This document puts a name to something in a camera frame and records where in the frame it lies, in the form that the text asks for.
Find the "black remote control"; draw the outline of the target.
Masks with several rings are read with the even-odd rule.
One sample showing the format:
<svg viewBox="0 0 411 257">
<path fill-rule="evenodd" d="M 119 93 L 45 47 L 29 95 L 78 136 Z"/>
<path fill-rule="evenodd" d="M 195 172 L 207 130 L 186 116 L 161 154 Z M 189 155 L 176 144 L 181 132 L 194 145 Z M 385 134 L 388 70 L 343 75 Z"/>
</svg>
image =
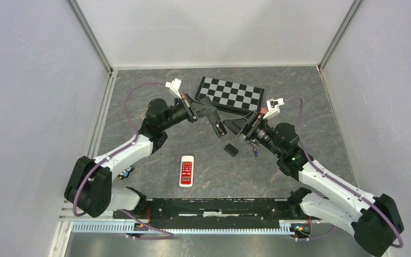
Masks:
<svg viewBox="0 0 411 257">
<path fill-rule="evenodd" d="M 207 118 L 218 138 L 221 138 L 227 134 L 227 130 L 219 116 L 219 113 L 216 110 L 209 113 L 207 115 Z"/>
</svg>

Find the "black battery cover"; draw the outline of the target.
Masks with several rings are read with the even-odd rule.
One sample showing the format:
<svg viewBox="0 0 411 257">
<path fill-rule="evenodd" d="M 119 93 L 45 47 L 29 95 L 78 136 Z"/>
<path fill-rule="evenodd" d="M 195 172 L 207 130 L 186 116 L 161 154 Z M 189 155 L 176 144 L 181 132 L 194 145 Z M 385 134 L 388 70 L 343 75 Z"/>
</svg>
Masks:
<svg viewBox="0 0 411 257">
<path fill-rule="evenodd" d="M 237 155 L 237 153 L 239 152 L 239 150 L 234 147 L 232 144 L 228 143 L 225 147 L 224 150 L 231 155 L 232 157 L 235 157 Z"/>
</svg>

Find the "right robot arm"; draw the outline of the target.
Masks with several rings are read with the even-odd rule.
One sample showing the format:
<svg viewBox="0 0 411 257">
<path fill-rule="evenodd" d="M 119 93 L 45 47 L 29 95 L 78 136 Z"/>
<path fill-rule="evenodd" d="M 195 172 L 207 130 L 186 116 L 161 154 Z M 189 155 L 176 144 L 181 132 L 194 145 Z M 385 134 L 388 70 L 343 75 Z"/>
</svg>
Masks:
<svg viewBox="0 0 411 257">
<path fill-rule="evenodd" d="M 292 217 L 308 215 L 328 222 L 353 236 L 373 256 L 403 247 L 404 225 L 395 200 L 385 193 L 368 193 L 329 171 L 308 154 L 294 125 L 271 127 L 256 112 L 225 120 L 224 125 L 236 136 L 265 147 L 277 157 L 282 173 L 310 187 L 297 190 L 288 203 Z"/>
</svg>

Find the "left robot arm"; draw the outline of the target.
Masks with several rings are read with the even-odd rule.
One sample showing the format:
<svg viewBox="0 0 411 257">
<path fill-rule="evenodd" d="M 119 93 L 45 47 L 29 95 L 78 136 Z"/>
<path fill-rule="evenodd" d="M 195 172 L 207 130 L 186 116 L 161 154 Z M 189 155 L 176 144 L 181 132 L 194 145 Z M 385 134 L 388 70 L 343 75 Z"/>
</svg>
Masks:
<svg viewBox="0 0 411 257">
<path fill-rule="evenodd" d="M 166 130 L 185 120 L 194 123 L 207 117 L 212 124 L 219 123 L 217 108 L 207 97 L 199 101 L 187 94 L 168 106 L 164 99 L 148 104 L 146 117 L 136 134 L 126 143 L 109 153 L 90 158 L 80 157 L 67 183 L 64 198 L 73 205 L 73 215 L 96 218 L 108 210 L 126 210 L 140 218 L 147 204 L 133 189 L 116 189 L 113 181 L 137 161 L 157 152 L 166 142 Z"/>
</svg>

